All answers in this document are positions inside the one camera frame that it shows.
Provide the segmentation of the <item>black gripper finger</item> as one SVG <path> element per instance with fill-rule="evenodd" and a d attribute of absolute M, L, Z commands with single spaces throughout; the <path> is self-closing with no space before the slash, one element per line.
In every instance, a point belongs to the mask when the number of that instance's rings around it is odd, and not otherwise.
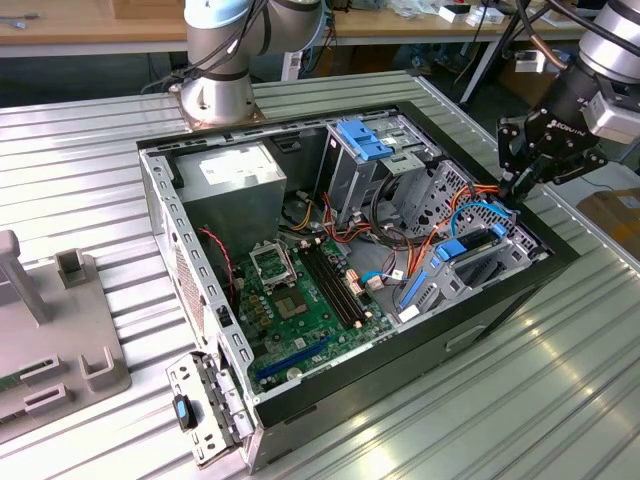
<path fill-rule="evenodd" d="M 519 177 L 512 188 L 512 199 L 523 202 L 538 184 L 561 185 L 609 163 L 599 148 L 588 149 L 568 157 L 540 155 Z"/>
<path fill-rule="evenodd" d="M 498 159 L 502 171 L 499 197 L 509 197 L 529 167 L 529 144 L 525 135 L 525 116 L 503 117 L 497 121 Z"/>

